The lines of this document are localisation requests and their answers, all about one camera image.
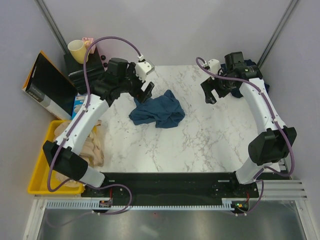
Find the pink small box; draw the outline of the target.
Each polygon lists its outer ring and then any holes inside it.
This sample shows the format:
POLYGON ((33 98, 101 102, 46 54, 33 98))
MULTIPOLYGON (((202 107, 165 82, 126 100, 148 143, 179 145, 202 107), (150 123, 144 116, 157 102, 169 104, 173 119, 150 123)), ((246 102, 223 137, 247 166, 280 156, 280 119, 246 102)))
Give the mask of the pink small box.
MULTIPOLYGON (((84 46, 86 49, 88 49, 90 47, 90 45, 94 42, 94 38, 92 37, 83 37, 82 38, 82 42, 84 43, 84 46)), ((89 49, 89 53, 93 54, 96 50, 96 45, 94 44, 90 49, 89 49)))

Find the black stepped stand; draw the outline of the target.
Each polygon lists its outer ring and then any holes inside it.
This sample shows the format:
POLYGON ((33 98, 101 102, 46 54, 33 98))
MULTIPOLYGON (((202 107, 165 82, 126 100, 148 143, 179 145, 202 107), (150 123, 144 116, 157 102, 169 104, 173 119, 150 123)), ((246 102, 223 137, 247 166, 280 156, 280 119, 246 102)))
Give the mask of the black stepped stand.
MULTIPOLYGON (((107 58, 101 60, 99 50, 96 48, 93 54, 89 54, 88 62, 86 63, 87 78, 89 84, 97 80, 101 74, 106 71, 104 63, 107 63, 107 58)), ((80 95, 87 93, 86 82, 84 78, 83 65, 76 62, 70 53, 64 55, 64 62, 67 69, 69 80, 73 83, 77 92, 80 95)))

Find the aluminium frame post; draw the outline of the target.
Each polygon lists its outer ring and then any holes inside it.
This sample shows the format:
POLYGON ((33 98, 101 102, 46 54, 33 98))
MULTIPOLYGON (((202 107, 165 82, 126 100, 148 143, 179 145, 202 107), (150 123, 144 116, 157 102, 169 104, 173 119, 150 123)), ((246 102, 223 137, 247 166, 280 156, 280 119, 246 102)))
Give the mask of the aluminium frame post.
POLYGON ((46 5, 44 0, 34 0, 37 7, 39 8, 41 14, 43 15, 47 25, 49 26, 50 30, 52 31, 54 37, 56 38, 58 44, 60 45, 61 49, 63 50, 64 54, 69 52, 67 43, 58 28, 56 21, 54 20, 48 6, 46 5))
POLYGON ((281 36, 282 32, 284 31, 287 23, 289 22, 291 16, 294 14, 296 8, 298 7, 300 0, 291 0, 285 9, 282 17, 280 18, 276 28, 274 29, 266 47, 264 48, 258 62, 257 66, 261 68, 265 61, 267 60, 268 56, 270 55, 273 47, 275 46, 277 40, 281 36))

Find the yellow ceramic mug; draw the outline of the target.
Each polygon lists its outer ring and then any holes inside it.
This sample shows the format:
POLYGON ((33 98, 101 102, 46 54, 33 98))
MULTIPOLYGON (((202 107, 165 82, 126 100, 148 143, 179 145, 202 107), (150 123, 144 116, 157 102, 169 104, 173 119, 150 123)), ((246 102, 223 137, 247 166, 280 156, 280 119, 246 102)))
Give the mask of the yellow ceramic mug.
POLYGON ((73 40, 67 45, 72 57, 79 64, 83 64, 88 61, 88 57, 85 57, 87 44, 90 45, 91 42, 89 40, 73 40))

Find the yellow plastic bin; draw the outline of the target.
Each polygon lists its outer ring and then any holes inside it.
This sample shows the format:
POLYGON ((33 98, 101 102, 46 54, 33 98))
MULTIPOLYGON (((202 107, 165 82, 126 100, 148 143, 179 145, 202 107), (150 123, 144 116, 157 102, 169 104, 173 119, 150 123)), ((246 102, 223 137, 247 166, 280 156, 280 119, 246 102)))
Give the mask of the yellow plastic bin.
MULTIPOLYGON (((49 126, 44 139, 44 142, 52 141, 54 139, 54 131, 56 128, 65 122, 65 120, 53 120, 49 126)), ((47 187, 48 173, 50 167, 45 157, 44 151, 41 149, 37 162, 35 164, 30 182, 28 184, 27 192, 30 195, 80 195, 84 192, 85 187, 81 183, 77 183, 76 187, 68 187, 63 185, 57 191, 50 192, 47 187)), ((52 172, 51 187, 56 188, 60 182, 56 179, 56 171, 52 172)))

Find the beige t-shirt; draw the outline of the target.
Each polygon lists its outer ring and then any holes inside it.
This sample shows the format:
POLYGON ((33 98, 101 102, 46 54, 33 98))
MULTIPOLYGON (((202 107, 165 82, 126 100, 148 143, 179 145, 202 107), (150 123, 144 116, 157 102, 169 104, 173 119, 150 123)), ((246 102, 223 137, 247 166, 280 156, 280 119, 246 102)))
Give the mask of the beige t-shirt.
MULTIPOLYGON (((61 123, 55 130, 54 130, 54 138, 53 141, 56 140, 56 138, 63 133, 66 128, 69 126, 71 123, 70 120, 67 120, 63 123, 61 123)), ((94 130, 90 132, 88 137, 86 138, 84 145, 82 147, 82 150, 80 152, 80 157, 83 158, 90 167, 103 167, 104 165, 104 153, 101 147, 101 142, 99 138, 97 137, 97 134, 95 133, 94 130)), ((64 182, 65 180, 68 179, 67 176, 61 174, 61 173, 56 173, 55 178, 57 181, 60 183, 64 182)), ((69 180, 67 181, 64 186, 70 187, 70 188, 76 188, 78 187, 78 183, 75 180, 69 180)))

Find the blue picture booklet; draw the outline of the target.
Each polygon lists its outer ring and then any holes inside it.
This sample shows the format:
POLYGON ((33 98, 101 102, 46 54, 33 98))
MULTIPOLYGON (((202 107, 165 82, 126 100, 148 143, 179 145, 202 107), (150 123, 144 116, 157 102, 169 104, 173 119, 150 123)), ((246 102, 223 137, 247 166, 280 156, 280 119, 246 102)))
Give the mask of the blue picture booklet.
POLYGON ((82 105, 84 104, 84 101, 86 100, 86 95, 77 95, 74 98, 73 107, 72 107, 72 115, 71 119, 73 119, 79 110, 81 109, 82 105))

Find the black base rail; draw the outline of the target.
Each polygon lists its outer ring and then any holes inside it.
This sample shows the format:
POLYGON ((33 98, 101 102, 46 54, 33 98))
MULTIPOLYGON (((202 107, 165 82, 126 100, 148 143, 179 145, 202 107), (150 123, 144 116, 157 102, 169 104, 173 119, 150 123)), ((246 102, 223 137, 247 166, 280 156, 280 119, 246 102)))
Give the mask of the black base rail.
POLYGON ((103 186, 84 189, 82 197, 108 198, 127 204, 219 204, 223 198, 259 197, 256 183, 240 184, 235 173, 116 173, 106 172, 103 186))

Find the black orange cardboard box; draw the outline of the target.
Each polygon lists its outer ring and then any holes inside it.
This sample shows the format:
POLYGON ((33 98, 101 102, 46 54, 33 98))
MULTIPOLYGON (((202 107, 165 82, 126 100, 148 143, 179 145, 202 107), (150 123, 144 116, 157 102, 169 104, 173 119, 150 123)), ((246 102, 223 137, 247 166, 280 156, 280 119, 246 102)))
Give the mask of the black orange cardboard box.
POLYGON ((78 92, 43 51, 38 54, 22 90, 56 118, 72 118, 78 92))

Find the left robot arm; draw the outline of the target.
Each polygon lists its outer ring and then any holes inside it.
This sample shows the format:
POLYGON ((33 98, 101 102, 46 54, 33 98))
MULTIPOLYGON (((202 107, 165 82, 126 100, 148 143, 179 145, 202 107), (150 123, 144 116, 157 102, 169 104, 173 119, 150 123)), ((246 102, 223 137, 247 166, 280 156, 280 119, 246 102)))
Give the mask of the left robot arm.
POLYGON ((49 170, 67 176, 70 180, 90 185, 99 197, 106 196, 110 185, 105 175, 80 157, 84 143, 100 117, 122 93, 128 93, 139 103, 152 96, 154 84, 150 82, 145 90, 142 86, 147 76, 155 70, 148 60, 138 63, 122 58, 111 58, 106 71, 90 83, 89 91, 79 112, 56 138, 47 140, 42 149, 49 170))

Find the left aluminium frame post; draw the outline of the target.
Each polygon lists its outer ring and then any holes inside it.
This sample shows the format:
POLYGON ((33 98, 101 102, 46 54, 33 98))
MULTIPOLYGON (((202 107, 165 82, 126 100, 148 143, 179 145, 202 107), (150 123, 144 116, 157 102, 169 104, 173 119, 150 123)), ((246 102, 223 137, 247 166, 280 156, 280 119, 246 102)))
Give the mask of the left aluminium frame post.
POLYGON ((56 21, 54 20, 48 6, 46 5, 44 0, 34 0, 37 7, 39 8, 41 14, 43 15, 47 25, 49 26, 50 30, 52 31, 54 37, 56 38, 58 44, 60 45, 61 49, 63 50, 64 54, 69 52, 67 43, 58 28, 56 21))

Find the folded navy t-shirt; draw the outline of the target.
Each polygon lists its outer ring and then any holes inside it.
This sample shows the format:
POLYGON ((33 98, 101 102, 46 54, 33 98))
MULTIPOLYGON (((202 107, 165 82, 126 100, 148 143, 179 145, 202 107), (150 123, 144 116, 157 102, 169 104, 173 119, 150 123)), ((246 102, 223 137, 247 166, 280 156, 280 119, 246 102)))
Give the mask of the folded navy t-shirt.
POLYGON ((244 81, 239 81, 239 89, 232 90, 230 94, 235 98, 242 98, 243 94, 240 88, 245 83, 248 83, 248 86, 254 90, 256 90, 255 85, 258 88, 258 92, 262 91, 263 87, 258 84, 262 83, 263 75, 257 64, 251 59, 233 59, 231 57, 231 55, 225 56, 225 63, 221 64, 218 75, 227 78, 242 79, 244 81))

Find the right aluminium frame post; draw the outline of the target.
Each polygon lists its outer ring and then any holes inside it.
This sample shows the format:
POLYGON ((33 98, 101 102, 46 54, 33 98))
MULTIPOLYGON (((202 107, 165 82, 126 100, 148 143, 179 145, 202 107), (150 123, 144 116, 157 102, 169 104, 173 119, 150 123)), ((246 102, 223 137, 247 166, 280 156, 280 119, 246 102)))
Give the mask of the right aluminium frame post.
POLYGON ((281 36, 282 32, 284 31, 287 23, 289 22, 291 16, 294 14, 296 8, 298 7, 300 0, 291 0, 285 9, 282 17, 280 18, 276 28, 274 29, 266 47, 264 48, 258 62, 257 66, 261 68, 265 61, 267 60, 268 56, 270 55, 273 47, 275 46, 277 40, 281 36))

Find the teal blue t-shirt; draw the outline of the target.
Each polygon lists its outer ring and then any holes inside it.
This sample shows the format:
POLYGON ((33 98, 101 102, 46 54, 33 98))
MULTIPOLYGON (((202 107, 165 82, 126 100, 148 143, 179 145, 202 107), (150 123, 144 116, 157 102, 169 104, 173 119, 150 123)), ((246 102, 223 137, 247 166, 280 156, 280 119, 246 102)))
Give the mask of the teal blue t-shirt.
POLYGON ((130 120, 138 126, 155 123, 156 128, 175 128, 186 114, 171 90, 156 98, 149 98, 144 103, 134 100, 136 108, 129 114, 130 120))

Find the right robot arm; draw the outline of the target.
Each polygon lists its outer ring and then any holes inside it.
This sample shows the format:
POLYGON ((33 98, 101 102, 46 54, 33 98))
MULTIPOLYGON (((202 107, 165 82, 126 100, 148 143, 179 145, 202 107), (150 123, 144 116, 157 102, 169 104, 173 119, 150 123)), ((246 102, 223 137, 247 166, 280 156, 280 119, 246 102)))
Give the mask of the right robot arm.
POLYGON ((197 57, 195 61, 209 75, 201 83, 207 104, 217 102, 213 91, 219 98, 224 98, 238 90, 255 120, 257 137, 248 145, 249 157, 235 172, 236 180, 229 184, 230 193, 235 197, 242 196, 247 191, 247 184, 255 182, 266 169, 282 177, 290 176, 295 168, 292 146, 297 131, 288 127, 277 113, 259 67, 248 65, 240 51, 224 57, 224 68, 217 59, 205 61, 197 57))

